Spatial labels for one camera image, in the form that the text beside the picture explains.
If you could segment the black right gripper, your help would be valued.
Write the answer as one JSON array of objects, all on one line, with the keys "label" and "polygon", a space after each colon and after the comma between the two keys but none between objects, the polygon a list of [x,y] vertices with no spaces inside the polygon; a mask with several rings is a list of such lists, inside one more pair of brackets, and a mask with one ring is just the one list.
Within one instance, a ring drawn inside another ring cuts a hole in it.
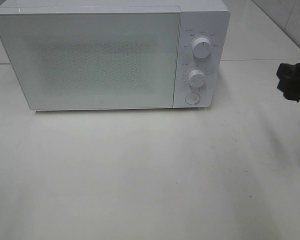
[{"label": "black right gripper", "polygon": [[281,63],[276,76],[279,79],[277,89],[291,101],[300,101],[300,63]]}]

